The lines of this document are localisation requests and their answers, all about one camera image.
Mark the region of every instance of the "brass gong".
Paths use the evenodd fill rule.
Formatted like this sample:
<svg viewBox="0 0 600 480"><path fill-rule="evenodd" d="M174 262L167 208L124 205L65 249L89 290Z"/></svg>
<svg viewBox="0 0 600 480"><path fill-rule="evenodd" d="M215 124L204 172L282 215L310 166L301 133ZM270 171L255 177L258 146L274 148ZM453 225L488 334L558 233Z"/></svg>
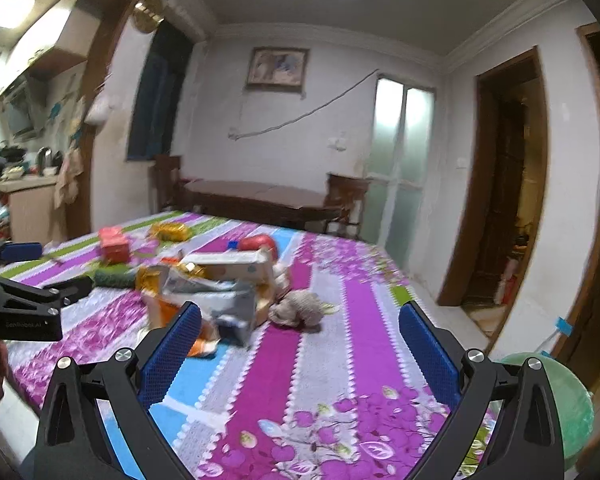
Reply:
<svg viewBox="0 0 600 480"><path fill-rule="evenodd" d="M162 0L138 0L134 6L134 25L140 32L154 32L164 19Z"/></svg>

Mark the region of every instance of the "floor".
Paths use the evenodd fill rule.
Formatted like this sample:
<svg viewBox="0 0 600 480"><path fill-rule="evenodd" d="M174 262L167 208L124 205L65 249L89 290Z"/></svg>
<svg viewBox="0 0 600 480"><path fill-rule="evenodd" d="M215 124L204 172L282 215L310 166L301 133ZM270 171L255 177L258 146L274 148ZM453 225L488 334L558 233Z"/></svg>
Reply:
<svg viewBox="0 0 600 480"><path fill-rule="evenodd" d="M450 330L465 348L486 348L487 337L461 308L437 306L418 283L411 283L410 292L436 324ZM19 464L35 444L38 419L6 381L4 389L4 399L0 402L0 447L15 464ZM575 477L574 471L565 474L565 480Z"/></svg>
<svg viewBox="0 0 600 480"><path fill-rule="evenodd" d="M491 305L488 307L471 307L464 305L462 307L469 318L480 328L480 330L490 337L498 328L502 316L504 316L506 306Z"/></svg>
<svg viewBox="0 0 600 480"><path fill-rule="evenodd" d="M459 306L437 306L427 289L419 283L411 282L411 288L416 294L416 301L420 299L427 315L435 320L440 328L449 330L465 348L487 348L489 340L469 316Z"/></svg>

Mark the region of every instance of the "green ball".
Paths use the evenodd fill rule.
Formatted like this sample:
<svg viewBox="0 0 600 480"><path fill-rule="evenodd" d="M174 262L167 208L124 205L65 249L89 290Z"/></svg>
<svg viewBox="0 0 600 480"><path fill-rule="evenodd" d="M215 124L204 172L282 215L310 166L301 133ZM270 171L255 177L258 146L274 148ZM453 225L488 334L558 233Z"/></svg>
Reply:
<svg viewBox="0 0 600 480"><path fill-rule="evenodd" d="M562 447L564 449L564 469L570 469L576 462L593 430L593 403L589 392L580 380L566 366L558 361L531 352L512 354L500 362L509 365L521 365L529 357L537 357L544 366L554 393L558 409Z"/></svg>

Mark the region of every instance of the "window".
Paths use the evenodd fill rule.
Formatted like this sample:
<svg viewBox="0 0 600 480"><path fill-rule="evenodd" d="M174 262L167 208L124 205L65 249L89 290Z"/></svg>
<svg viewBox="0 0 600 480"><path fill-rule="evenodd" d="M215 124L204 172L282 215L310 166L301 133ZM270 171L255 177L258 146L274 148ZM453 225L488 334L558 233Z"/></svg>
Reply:
<svg viewBox="0 0 600 480"><path fill-rule="evenodd" d="M144 63L129 133L127 160L169 153L180 91L193 43L166 20L154 35Z"/></svg>

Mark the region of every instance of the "picture frame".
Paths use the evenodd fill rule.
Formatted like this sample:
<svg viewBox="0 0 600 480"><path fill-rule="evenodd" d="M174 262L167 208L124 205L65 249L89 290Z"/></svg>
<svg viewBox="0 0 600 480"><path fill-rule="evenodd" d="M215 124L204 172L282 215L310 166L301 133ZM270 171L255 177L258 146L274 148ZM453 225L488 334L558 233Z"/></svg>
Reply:
<svg viewBox="0 0 600 480"><path fill-rule="evenodd" d="M258 46L251 53L247 90L304 91L308 48Z"/></svg>

